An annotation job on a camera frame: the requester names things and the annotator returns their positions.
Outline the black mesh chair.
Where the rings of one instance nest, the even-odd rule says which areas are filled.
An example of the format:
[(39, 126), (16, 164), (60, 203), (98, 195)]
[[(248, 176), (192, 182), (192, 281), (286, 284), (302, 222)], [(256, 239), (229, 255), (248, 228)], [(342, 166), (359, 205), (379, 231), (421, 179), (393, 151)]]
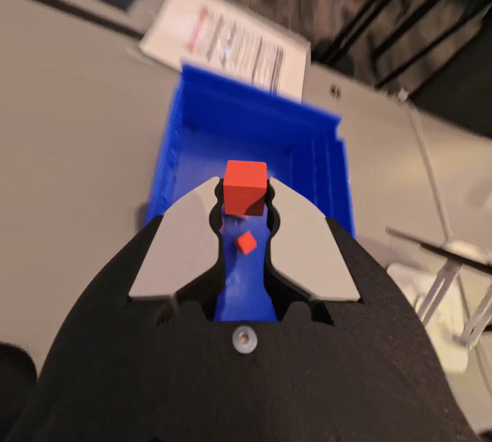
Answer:
[(9, 343), (1, 343), (1, 441), (16, 424), (37, 382), (30, 355)]

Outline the red wooden cube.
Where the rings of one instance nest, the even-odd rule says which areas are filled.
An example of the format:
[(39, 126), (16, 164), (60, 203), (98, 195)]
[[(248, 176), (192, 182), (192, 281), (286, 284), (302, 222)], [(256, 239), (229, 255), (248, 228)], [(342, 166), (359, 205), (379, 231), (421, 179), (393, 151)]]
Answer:
[(234, 244), (238, 252), (243, 255), (248, 255), (257, 248), (257, 242), (249, 230), (236, 237)]
[(223, 179), (224, 212), (262, 217), (267, 193), (267, 163), (229, 160)]

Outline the blue plastic bin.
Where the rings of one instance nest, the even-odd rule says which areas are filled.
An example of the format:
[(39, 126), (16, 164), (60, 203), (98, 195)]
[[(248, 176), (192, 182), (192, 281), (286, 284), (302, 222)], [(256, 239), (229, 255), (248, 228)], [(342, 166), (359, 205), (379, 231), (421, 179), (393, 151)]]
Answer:
[[(229, 160), (267, 163), (274, 177), (312, 202), (354, 236), (352, 199), (340, 119), (253, 87), (186, 66), (171, 101), (157, 158), (145, 223), (212, 177), (222, 180)], [(267, 227), (262, 217), (231, 216), (222, 205), (225, 286), (214, 320), (275, 322), (264, 287)], [(249, 230), (257, 248), (238, 252), (234, 240)]]

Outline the laminated paper sheet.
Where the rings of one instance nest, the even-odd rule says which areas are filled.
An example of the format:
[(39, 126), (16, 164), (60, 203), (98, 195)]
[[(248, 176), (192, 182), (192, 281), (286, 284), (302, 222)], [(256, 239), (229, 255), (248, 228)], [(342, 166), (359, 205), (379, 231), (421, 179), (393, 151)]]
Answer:
[(139, 43), (147, 57), (192, 65), (301, 101), (308, 40), (228, 0), (165, 0)]

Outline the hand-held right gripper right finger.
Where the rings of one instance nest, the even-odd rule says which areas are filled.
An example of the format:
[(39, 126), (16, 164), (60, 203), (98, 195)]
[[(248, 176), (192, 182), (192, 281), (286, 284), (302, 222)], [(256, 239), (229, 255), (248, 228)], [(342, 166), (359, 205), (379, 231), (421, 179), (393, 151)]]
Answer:
[(327, 302), (361, 299), (326, 216), (312, 202), (271, 177), (266, 193), (264, 287), (278, 321), (294, 302), (314, 321), (331, 321)]

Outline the black desk frame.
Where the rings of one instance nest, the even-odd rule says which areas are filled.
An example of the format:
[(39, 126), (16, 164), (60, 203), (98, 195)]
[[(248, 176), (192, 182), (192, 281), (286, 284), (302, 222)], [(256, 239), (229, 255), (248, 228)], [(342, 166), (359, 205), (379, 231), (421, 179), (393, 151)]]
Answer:
[[(392, 0), (365, 0), (357, 14), (341, 29), (333, 40), (321, 40), (312, 49), (311, 62), (335, 69), (346, 75), (353, 75), (354, 64), (348, 57), (350, 48), (391, 1)], [(370, 54), (370, 66), (376, 80), (375, 88), (382, 88), (394, 81), (421, 58), (448, 39), (452, 34), (458, 32), (467, 22), (475, 18), (487, 7), (491, 6), (491, 0), (463, 0), (466, 7), (459, 19), (452, 26), (445, 29), (440, 36), (434, 39), (420, 52), (382, 78), (378, 65), (380, 58), (441, 1), (442, 0), (424, 0), (411, 13), (406, 11), (396, 29), (394, 29), (377, 47), (372, 49)]]

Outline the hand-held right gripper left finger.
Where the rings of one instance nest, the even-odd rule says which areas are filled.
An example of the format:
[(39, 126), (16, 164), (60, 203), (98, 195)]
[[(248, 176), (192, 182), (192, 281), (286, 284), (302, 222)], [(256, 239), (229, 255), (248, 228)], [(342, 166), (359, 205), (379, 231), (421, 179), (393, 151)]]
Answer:
[(222, 205), (222, 180), (212, 177), (165, 211), (129, 290), (131, 301), (163, 300), (172, 316), (182, 303), (196, 301), (214, 318), (226, 280)]

